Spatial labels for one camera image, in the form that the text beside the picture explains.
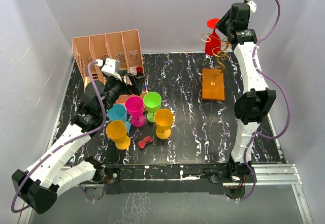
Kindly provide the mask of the pink wine glass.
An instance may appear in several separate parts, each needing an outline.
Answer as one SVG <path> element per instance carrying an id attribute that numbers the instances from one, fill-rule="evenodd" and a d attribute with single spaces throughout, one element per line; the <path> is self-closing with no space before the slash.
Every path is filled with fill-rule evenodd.
<path id="1" fill-rule="evenodd" d="M 128 114 L 131 116 L 132 125 L 142 127 L 146 123 L 144 113 L 144 102 L 141 97 L 130 97 L 125 102 Z"/>

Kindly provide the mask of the green wine glass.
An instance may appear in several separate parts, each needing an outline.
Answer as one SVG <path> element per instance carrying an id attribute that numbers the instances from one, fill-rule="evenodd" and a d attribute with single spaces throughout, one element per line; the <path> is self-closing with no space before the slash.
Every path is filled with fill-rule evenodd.
<path id="1" fill-rule="evenodd" d="M 147 119 L 155 123 L 155 114 L 161 108 L 161 95 L 157 92 L 149 92 L 143 98 Z"/>

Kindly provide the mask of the blue wine glass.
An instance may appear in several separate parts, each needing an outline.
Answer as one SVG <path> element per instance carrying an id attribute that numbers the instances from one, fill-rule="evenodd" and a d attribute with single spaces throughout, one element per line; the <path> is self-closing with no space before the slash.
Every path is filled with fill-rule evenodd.
<path id="1" fill-rule="evenodd" d="M 124 105 L 114 104 L 107 112 L 107 116 L 110 121 L 121 120 L 126 126 L 127 133 L 130 131 L 131 125 L 127 120 L 127 111 Z"/>

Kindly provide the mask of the orange wine glass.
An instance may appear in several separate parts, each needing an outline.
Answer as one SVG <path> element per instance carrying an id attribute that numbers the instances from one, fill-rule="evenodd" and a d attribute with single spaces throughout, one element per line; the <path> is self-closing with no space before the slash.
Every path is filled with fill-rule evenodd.
<path id="1" fill-rule="evenodd" d="M 160 139 L 167 139 L 171 135 L 174 121 L 173 113 L 168 109 L 160 109 L 155 114 L 156 135 Z"/>

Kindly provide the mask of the yellow wine glass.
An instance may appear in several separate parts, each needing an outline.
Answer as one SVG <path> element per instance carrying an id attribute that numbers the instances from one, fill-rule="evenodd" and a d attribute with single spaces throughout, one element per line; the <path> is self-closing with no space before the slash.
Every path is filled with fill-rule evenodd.
<path id="1" fill-rule="evenodd" d="M 106 134 L 119 150 L 126 150 L 131 144 L 131 139 L 127 135 L 126 125 L 121 120 L 110 122 L 106 127 Z"/>

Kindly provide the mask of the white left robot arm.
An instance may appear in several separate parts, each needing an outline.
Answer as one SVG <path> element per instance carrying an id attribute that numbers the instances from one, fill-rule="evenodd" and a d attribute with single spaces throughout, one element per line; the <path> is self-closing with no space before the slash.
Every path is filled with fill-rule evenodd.
<path id="1" fill-rule="evenodd" d="M 78 110 L 59 139 L 33 165 L 13 173 L 15 198 L 21 198 L 36 213 L 43 214 L 59 195 L 75 185 L 83 181 L 99 183 L 104 179 L 104 165 L 92 156 L 68 171 L 62 168 L 104 127 L 107 112 L 121 95 L 141 94 L 146 77 L 129 73 L 128 78 L 130 84 L 109 76 L 105 83 L 96 80 L 85 87 Z"/>

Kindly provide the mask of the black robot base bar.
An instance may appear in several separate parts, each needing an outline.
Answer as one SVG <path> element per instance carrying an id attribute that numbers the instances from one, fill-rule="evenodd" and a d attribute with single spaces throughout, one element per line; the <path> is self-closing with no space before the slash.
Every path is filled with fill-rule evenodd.
<path id="1" fill-rule="evenodd" d="M 254 181 L 244 164 L 106 165 L 102 181 L 86 186 L 102 187 L 100 195 L 209 193 L 240 199 Z"/>

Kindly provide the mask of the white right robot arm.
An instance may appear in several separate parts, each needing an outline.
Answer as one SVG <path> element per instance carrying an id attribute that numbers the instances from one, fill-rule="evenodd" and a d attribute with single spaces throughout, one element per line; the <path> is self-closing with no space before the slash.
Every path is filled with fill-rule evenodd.
<path id="1" fill-rule="evenodd" d="M 233 182 L 250 173 L 253 133 L 276 99 L 276 91 L 270 90 L 264 77 L 257 72 L 257 37 L 255 31 L 248 27 L 250 15 L 255 12 L 256 3 L 253 0 L 233 3 L 216 24 L 231 44 L 243 80 L 243 94 L 234 105 L 237 134 L 226 169 L 227 178 Z"/>

